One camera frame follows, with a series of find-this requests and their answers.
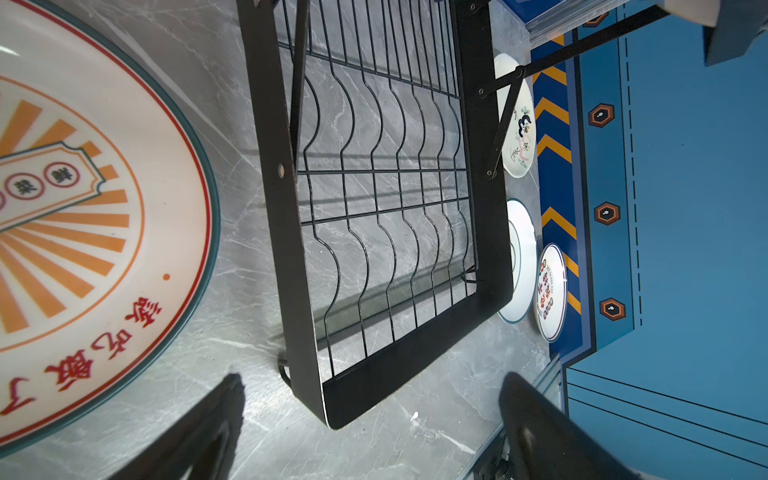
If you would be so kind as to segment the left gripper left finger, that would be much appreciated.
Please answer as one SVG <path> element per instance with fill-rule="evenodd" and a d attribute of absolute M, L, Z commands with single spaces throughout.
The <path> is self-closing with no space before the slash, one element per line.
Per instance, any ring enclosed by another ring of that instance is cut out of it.
<path fill-rule="evenodd" d="M 232 373 L 114 479 L 227 479 L 243 424 L 245 390 Z"/>

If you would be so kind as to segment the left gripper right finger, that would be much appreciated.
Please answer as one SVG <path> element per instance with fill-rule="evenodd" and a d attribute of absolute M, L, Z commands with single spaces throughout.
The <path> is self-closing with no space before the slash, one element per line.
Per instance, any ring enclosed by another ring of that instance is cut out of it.
<path fill-rule="evenodd" d="M 500 396 L 511 400 L 515 479 L 636 479 L 521 375 L 510 372 Z"/>

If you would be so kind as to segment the black wire dish rack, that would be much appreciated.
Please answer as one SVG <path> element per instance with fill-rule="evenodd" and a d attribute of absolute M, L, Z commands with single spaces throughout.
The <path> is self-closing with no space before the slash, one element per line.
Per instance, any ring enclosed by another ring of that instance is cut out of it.
<path fill-rule="evenodd" d="M 339 430 L 511 299 L 501 149 L 523 80 L 665 13 L 649 7 L 496 78 L 485 1 L 237 11 L 286 345 L 279 371 Z"/>

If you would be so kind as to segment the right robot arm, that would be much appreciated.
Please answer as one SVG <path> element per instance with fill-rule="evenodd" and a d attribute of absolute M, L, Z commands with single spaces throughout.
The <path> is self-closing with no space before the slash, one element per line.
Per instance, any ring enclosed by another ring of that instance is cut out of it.
<path fill-rule="evenodd" d="M 656 0 L 655 4 L 703 27 L 707 67 L 745 55 L 767 31 L 767 0 Z"/>

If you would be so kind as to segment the white plate red characters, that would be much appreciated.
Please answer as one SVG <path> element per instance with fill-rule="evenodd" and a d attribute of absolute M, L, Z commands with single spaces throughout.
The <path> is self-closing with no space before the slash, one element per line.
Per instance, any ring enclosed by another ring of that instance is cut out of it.
<path fill-rule="evenodd" d="M 560 336 L 566 315 L 567 267 L 562 250 L 554 243 L 543 249 L 538 266 L 534 313 L 540 333 L 548 343 Z"/>

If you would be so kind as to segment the white green emblem plate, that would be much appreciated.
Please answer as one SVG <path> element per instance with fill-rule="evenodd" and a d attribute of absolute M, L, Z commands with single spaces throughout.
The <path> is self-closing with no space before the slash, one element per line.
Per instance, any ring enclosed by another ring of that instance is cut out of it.
<path fill-rule="evenodd" d="M 499 311 L 509 324 L 520 322 L 531 308 L 537 270 L 537 241 L 535 228 L 525 205 L 517 199 L 507 201 L 510 252 L 512 259 L 513 294 Z"/>

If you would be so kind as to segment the orange sunburst round plate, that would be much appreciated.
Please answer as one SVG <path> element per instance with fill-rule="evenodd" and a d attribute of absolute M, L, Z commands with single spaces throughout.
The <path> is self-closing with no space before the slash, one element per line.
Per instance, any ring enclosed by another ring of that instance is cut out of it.
<path fill-rule="evenodd" d="M 192 125 L 48 1 L 1 5 L 1 452 L 84 417 L 184 328 L 220 238 Z"/>

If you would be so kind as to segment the white floral plate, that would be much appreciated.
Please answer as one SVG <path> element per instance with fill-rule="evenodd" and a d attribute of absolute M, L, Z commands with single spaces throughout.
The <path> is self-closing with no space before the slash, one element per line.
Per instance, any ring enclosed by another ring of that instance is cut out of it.
<path fill-rule="evenodd" d="M 511 73 L 518 66 L 518 62 L 506 53 L 499 53 L 494 58 L 496 78 Z M 509 89 L 509 86 L 506 86 L 496 93 L 499 119 L 503 115 Z M 513 178 L 524 177 L 536 157 L 535 146 L 536 122 L 533 95 L 527 80 L 523 80 L 501 149 L 504 170 Z"/>

